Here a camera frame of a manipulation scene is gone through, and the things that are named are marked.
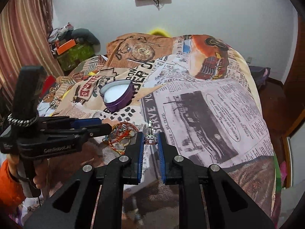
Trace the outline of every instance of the purple heart-shaped container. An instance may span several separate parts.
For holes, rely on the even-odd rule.
[[[106,84],[100,89],[104,103],[111,113],[128,105],[135,93],[131,80],[118,80]]]

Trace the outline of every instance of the striped curtain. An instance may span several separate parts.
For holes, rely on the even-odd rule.
[[[9,0],[0,14],[0,86],[10,101],[22,66],[42,65],[49,75],[63,76],[48,45],[50,22],[45,22],[42,4],[42,0]]]

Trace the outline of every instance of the braided metal bracelet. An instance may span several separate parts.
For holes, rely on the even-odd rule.
[[[8,121],[9,124],[20,126],[20,127],[31,126],[32,124],[36,123],[38,121],[38,119],[39,119],[39,113],[38,112],[36,113],[36,116],[31,118],[30,120],[18,120],[18,119],[14,119],[12,117],[12,114],[10,114],[7,117],[7,121]]]

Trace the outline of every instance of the gray handle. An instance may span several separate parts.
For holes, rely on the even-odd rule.
[[[20,179],[19,181],[22,185],[25,197],[39,197],[41,191],[40,189],[37,189],[33,183],[33,178],[36,176],[34,162],[26,159],[20,159],[19,164],[17,165],[17,172],[22,178],[22,180]]]

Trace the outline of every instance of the wooden floor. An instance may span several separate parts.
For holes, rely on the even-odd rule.
[[[259,90],[263,118],[269,129],[271,142],[279,164],[285,160],[285,152],[281,136],[284,134],[300,113],[300,108],[287,99],[283,88],[275,83],[266,82],[266,86]]]

